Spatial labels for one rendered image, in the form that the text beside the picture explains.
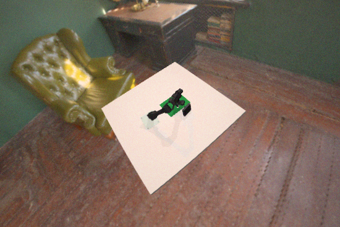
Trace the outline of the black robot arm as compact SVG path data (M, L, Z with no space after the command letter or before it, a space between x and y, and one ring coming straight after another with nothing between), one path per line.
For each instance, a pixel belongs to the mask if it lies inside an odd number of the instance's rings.
M172 103L172 109L169 107L169 105L168 105L168 103L166 103L163 107L162 107L162 109L160 109L160 110L158 110L158 111L156 111L156 110L154 110L154 111L152 111L152 112L149 112L148 114L147 114L147 117L149 118L149 120L155 120L160 114L163 114L163 113L170 113L173 109L174 109L174 106L177 104L177 101L178 101L178 99L180 99L181 97L182 97L182 95L181 95L181 93L183 92L183 89L178 89L178 90L176 90L175 91L175 93L173 93L172 94L172 98L173 98L173 100L171 101L171 102L169 102L169 103Z

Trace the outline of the green circuit board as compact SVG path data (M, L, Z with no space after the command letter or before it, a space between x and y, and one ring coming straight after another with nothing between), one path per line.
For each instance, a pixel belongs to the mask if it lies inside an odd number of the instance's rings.
M172 97L170 97L170 98L172 98ZM169 103L168 101L169 101L169 99L170 98L168 98L166 101L164 101L164 102L162 102L161 104L160 104L160 107L163 107L166 103L168 103L168 105L169 105L169 107L172 109L172 103ZM186 99L183 95L182 95L182 97L179 99L180 101L181 100L184 100L185 101L185 103L184 103L184 105L186 106L188 103L190 103L190 101L188 100L188 99ZM168 115L170 116L170 117L172 117L172 116L174 116L176 113L178 113L181 109L183 109L185 106L182 106L182 105L179 105L178 107L175 105L174 106L174 109L170 112L170 113L168 113Z

